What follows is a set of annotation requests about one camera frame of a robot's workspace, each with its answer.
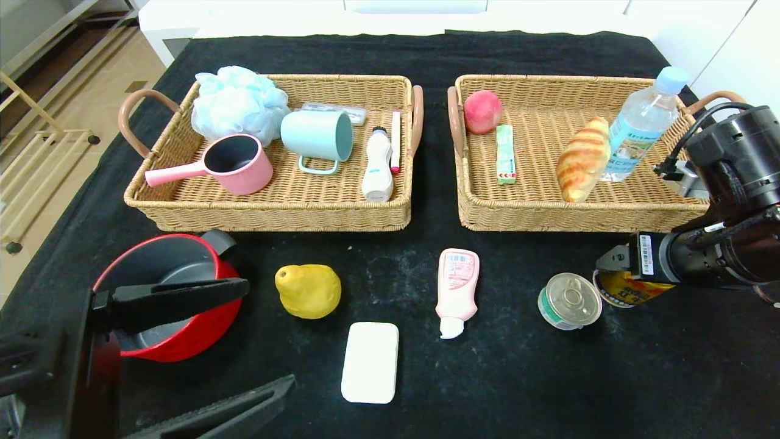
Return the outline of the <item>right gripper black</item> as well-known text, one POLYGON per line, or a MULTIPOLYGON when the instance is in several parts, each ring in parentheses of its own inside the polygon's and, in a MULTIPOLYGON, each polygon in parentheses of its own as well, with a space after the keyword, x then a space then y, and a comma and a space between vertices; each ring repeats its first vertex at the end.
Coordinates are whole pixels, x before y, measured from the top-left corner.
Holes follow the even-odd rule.
POLYGON ((606 272, 631 271, 634 278, 658 284, 726 287, 729 273, 717 264, 713 248, 693 250, 682 234, 641 231, 629 244, 618 244, 595 262, 606 272))

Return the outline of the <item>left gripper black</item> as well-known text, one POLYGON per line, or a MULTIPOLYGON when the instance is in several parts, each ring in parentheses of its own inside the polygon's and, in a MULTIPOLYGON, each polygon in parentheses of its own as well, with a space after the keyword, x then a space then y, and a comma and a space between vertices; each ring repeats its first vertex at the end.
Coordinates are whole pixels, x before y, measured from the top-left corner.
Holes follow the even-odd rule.
MULTIPOLYGON (((74 316, 2 332, 3 438, 119 435, 119 342, 244 298, 243 278, 138 284, 88 292, 74 316)), ((292 373, 145 428, 128 438, 254 438, 287 406, 292 373)))

